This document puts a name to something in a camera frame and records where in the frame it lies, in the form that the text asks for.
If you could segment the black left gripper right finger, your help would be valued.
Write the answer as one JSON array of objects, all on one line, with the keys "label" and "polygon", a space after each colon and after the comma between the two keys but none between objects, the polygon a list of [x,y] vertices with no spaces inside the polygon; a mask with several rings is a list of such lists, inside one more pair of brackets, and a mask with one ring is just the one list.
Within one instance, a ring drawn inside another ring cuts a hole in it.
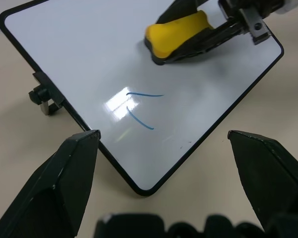
[{"label": "black left gripper right finger", "polygon": [[277,140],[228,133],[245,194],[268,238],[298,238],[298,161]]}]

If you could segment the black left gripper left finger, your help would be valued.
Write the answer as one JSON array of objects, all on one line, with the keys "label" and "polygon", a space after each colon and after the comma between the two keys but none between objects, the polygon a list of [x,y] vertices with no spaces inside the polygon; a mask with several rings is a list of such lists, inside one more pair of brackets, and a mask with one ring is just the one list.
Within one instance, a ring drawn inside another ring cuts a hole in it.
[{"label": "black left gripper left finger", "polygon": [[101,134],[67,138],[28,179],[0,219],[0,238],[74,238],[89,200]]}]

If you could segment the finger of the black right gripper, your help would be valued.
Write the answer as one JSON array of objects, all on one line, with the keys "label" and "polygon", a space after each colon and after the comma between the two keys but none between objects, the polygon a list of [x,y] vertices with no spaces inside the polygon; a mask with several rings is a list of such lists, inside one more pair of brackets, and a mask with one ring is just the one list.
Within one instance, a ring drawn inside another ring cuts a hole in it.
[{"label": "finger of the black right gripper", "polygon": [[197,12],[196,0],[175,0],[158,18],[156,24],[165,24]]},{"label": "finger of the black right gripper", "polygon": [[244,25],[237,20],[229,20],[215,29],[205,28],[174,50],[163,63],[171,63],[205,54],[233,37],[244,33]]}]

